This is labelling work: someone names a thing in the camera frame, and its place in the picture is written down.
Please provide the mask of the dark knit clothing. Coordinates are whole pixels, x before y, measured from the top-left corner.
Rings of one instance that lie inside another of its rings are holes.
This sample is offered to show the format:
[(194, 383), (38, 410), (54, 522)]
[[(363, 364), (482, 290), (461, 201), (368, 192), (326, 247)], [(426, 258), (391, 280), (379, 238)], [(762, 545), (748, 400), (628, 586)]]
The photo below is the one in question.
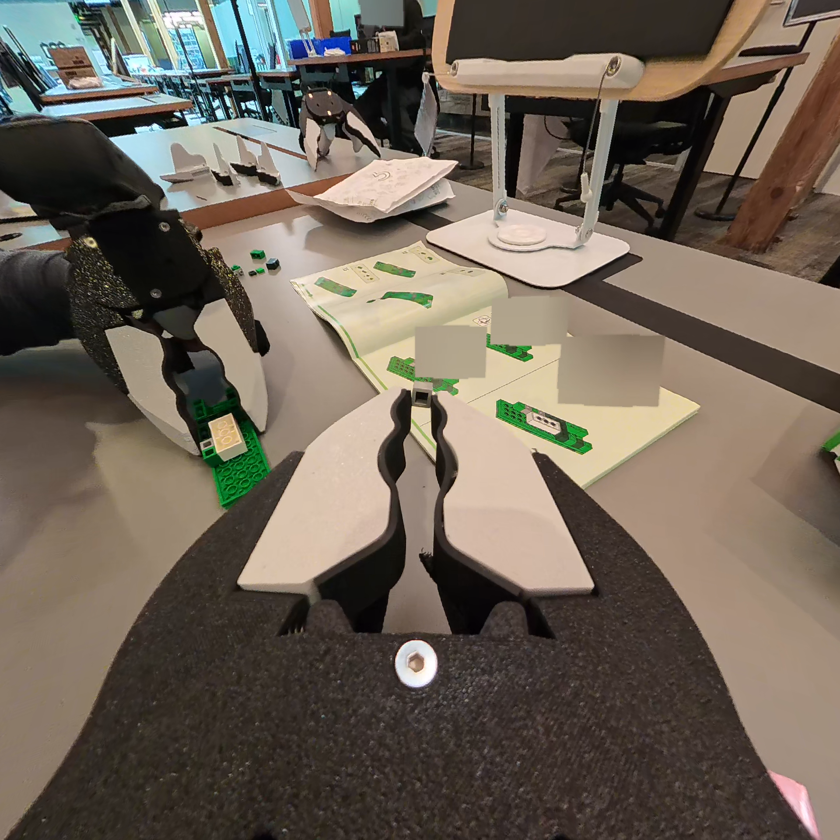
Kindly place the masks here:
[(75, 338), (70, 273), (70, 263), (58, 251), (1, 251), (2, 356)]

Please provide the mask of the cardboard box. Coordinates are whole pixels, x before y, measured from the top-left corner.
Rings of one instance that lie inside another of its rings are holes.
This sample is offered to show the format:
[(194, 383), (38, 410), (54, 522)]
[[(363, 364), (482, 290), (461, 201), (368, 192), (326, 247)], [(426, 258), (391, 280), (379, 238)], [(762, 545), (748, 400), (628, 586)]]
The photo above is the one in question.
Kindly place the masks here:
[(102, 79), (90, 57), (81, 46), (51, 46), (47, 48), (61, 83), (70, 90), (92, 90), (103, 87)]

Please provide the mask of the pink plastic piece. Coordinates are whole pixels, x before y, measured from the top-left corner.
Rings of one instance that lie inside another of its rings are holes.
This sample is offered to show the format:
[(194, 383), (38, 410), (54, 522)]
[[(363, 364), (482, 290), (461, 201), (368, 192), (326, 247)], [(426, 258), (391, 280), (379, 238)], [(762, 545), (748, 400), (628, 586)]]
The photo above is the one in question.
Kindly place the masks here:
[(769, 777), (813, 839), (821, 839), (812, 802), (805, 786), (780, 773), (768, 771)]

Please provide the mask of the black monitor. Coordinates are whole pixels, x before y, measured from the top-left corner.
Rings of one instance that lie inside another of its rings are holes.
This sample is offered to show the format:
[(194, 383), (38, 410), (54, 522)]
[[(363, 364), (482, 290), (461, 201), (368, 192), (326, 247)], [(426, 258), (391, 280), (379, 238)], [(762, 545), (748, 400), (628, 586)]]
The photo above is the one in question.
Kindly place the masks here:
[(792, 28), (838, 17), (839, 1), (793, 0), (787, 7), (783, 27)]

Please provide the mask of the white hanging bag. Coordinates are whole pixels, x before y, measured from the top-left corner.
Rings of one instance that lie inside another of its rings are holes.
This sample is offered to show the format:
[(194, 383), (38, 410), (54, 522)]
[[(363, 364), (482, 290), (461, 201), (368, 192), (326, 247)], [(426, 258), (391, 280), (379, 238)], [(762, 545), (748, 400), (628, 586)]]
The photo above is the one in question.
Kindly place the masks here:
[(425, 71), (422, 80), (423, 92), (416, 114), (414, 137), (421, 155), (430, 157), (438, 124), (439, 101), (434, 77)]

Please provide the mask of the spare black gripper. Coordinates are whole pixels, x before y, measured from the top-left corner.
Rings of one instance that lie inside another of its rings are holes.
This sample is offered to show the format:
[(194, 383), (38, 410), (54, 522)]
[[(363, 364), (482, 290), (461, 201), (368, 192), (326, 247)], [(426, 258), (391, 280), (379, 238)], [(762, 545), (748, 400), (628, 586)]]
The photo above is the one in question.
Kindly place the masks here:
[(355, 153), (364, 145), (377, 158), (382, 156), (373, 132), (355, 106), (330, 89), (315, 89), (305, 93), (298, 121), (301, 150), (314, 171), (320, 160), (329, 156), (331, 144), (337, 137), (349, 140)]

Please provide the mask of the green brick assembly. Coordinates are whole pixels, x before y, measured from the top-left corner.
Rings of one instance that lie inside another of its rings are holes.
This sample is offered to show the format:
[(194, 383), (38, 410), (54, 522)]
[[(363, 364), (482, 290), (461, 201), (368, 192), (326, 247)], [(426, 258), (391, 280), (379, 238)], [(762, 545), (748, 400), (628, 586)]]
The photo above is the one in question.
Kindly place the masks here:
[(235, 388), (214, 405), (198, 399), (192, 405), (199, 434), (199, 452), (211, 468), (223, 508), (246, 496), (270, 472), (259, 434), (239, 404)]

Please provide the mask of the white paper bag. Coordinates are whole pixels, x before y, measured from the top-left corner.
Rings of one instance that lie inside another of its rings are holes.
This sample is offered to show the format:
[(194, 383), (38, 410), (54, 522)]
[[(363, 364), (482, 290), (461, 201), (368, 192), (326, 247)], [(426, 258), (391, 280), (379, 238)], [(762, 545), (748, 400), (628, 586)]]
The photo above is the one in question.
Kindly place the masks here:
[(377, 160), (316, 198), (338, 207), (374, 209), (385, 214), (441, 185), (456, 165), (456, 161), (428, 157)]
[(388, 212), (372, 206), (339, 205), (326, 200), (320, 195), (309, 196), (300, 192), (287, 190), (292, 200), (300, 205), (320, 207), (344, 219), (356, 223), (371, 224), (382, 219), (398, 217), (421, 209), (435, 207), (455, 197), (450, 182), (446, 179), (429, 186), (415, 197), (395, 206)]

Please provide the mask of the white screen stand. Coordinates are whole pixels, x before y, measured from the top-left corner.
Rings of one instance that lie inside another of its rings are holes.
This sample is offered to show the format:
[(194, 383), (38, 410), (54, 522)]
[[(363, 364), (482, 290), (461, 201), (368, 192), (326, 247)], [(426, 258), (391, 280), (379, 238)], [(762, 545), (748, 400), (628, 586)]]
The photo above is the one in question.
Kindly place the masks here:
[[(595, 232), (618, 100), (610, 91), (636, 87), (643, 61), (623, 54), (589, 54), (556, 60), (457, 59), (448, 80), (489, 95), (494, 208), (468, 217), (428, 238), (430, 244), (518, 279), (532, 287), (566, 286), (626, 255), (629, 245)], [(594, 89), (600, 118), (594, 159), (581, 175), (584, 216), (577, 227), (510, 209), (505, 179), (505, 93), (535, 88), (549, 93)]]

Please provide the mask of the person's left forearm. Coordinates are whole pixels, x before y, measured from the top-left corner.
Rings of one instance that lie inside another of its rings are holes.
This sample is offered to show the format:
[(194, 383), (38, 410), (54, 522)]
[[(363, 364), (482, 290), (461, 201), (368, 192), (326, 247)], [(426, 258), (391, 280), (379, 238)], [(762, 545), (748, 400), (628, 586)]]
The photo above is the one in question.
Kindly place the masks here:
[(92, 123), (29, 114), (1, 126), (1, 189), (51, 221), (160, 209), (161, 187)]

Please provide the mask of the wooden post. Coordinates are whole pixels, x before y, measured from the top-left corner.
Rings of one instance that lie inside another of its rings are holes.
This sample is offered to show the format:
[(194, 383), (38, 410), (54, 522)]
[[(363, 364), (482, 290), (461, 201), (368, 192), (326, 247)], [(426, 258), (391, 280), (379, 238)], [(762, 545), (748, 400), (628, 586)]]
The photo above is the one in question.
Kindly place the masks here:
[(762, 253), (813, 189), (839, 142), (839, 37), (812, 79), (763, 171), (723, 239)]

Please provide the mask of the black office chair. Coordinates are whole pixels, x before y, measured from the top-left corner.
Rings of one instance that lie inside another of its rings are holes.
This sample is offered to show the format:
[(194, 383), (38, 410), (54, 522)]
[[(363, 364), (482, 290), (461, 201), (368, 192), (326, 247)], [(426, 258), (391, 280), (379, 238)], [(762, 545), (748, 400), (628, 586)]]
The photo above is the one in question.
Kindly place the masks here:
[[(690, 147), (694, 132), (703, 120), (709, 101), (704, 87), (671, 100), (624, 101), (619, 105), (602, 189), (601, 206), (611, 211), (616, 202), (624, 203), (654, 229), (655, 218), (665, 215), (663, 199), (624, 182), (627, 165), (645, 165), (651, 154), (679, 154)], [(643, 208), (644, 200), (656, 203), (655, 216)]]

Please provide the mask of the grey desk with wood edge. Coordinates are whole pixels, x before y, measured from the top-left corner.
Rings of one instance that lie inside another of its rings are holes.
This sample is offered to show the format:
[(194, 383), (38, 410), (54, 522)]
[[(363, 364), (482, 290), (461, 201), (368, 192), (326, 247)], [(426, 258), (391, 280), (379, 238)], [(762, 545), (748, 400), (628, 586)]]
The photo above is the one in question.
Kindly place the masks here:
[[(291, 221), (297, 204), (288, 188), (302, 195), (320, 194), (375, 158), (364, 146), (354, 152), (350, 141), (336, 139), (329, 156), (313, 169), (299, 147), (298, 137), (297, 129), (242, 118), (125, 135), (114, 138), (113, 142), (164, 188), (166, 208), (179, 211), (185, 220), (203, 231), (205, 246), (222, 249), (228, 264), (248, 266), (252, 262), (248, 256), (252, 248), (263, 248), (267, 256), (280, 257), (280, 252), (269, 245), (270, 235), (261, 229)], [(258, 154), (263, 144), (266, 146), (279, 172), (281, 186), (269, 186), (244, 176), (236, 187), (220, 185), (212, 175), (175, 185), (161, 179), (174, 168), (171, 155), (174, 142), (215, 165), (214, 146), (226, 161), (240, 160), (237, 138), (242, 139), (252, 154)]]

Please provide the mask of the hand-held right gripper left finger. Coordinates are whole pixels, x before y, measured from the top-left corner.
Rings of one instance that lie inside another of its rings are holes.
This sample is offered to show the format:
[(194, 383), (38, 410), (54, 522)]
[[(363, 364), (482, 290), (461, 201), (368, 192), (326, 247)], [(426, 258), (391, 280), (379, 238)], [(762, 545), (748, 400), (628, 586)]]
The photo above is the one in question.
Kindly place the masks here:
[(411, 394), (390, 390), (307, 448), (238, 577), (246, 591), (335, 601), (358, 633), (382, 631), (405, 566), (396, 482), (406, 466)]

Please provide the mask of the wooden background desk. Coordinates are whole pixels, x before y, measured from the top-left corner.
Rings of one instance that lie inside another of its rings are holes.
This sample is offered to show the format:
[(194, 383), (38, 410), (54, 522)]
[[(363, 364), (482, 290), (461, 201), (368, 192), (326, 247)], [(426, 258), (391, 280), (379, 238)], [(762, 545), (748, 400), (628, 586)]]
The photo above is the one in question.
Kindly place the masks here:
[(67, 102), (45, 105), (40, 114), (51, 118), (83, 119), (109, 137), (135, 133), (137, 129), (158, 126), (163, 129), (187, 125), (186, 114), (193, 110), (190, 99), (173, 97), (152, 88), (139, 96), (90, 99), (71, 98)]

